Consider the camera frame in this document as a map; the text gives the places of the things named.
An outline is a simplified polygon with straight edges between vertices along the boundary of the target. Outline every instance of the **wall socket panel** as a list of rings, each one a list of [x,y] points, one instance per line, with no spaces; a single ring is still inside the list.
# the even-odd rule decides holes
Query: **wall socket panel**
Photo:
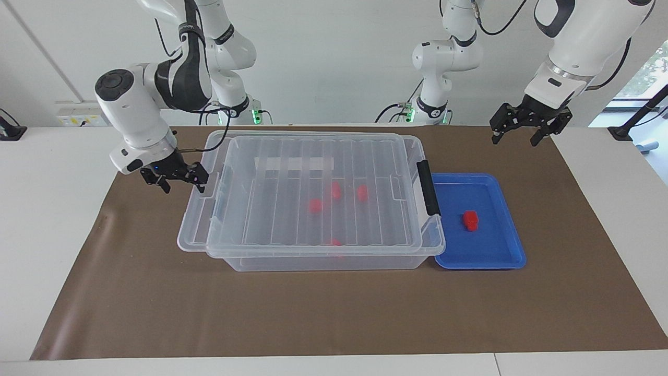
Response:
[[[109,126],[101,108],[61,108],[55,117],[62,126]]]

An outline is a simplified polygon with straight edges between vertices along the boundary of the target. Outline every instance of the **blue tray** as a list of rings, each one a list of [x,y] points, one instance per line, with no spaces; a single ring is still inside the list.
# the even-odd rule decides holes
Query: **blue tray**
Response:
[[[446,269],[519,269],[524,249],[498,181],[488,174],[434,173],[446,250],[436,262]],[[465,211],[478,213],[478,230],[468,231]]]

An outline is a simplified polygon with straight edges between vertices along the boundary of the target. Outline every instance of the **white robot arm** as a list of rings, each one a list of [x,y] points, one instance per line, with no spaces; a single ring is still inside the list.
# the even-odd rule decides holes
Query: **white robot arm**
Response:
[[[424,78],[422,91],[411,104],[413,122],[441,123],[452,90],[446,73],[475,69],[483,58],[482,46],[475,43],[478,24],[471,0],[448,0],[443,6],[443,27],[452,36],[449,40],[428,41],[413,51],[413,65]]]
[[[166,193],[170,190],[167,180],[172,179],[203,191],[208,173],[199,162],[184,162],[160,109],[201,113],[212,96],[209,71],[215,69],[214,88],[221,106],[230,120],[241,118],[243,102],[250,102],[241,79],[232,76],[230,83],[215,75],[220,67],[252,66],[255,48],[234,30],[220,0],[137,1],[156,19],[178,25],[181,46],[175,57],[162,63],[112,70],[97,81],[98,102],[124,139],[110,153],[111,160],[123,174],[140,170],[149,185],[158,185]]]
[[[582,94],[649,16],[655,0],[539,0],[538,28],[554,40],[524,91],[522,104],[504,103],[490,120],[496,144],[509,130],[536,126],[536,146],[559,134],[572,118],[568,103]]]

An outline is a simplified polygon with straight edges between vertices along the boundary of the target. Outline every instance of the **brown table surface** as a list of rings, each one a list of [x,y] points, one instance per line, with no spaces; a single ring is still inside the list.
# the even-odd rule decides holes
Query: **brown table surface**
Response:
[[[180,145],[201,146],[212,128],[178,131]],[[190,186],[164,195],[138,173],[118,175],[32,359],[668,349],[551,140],[532,148],[519,130],[494,146],[484,127],[354,131],[419,137],[432,172],[493,174],[526,267],[448,271],[430,258],[408,271],[239,273],[176,245]]]

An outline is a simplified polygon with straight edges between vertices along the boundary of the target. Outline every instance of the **plastic storage box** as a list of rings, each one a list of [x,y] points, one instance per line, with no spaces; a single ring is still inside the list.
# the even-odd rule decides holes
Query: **plastic storage box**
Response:
[[[412,136],[230,131],[202,158],[209,183],[192,190],[178,245],[240,272],[417,268],[445,248],[424,158]]]

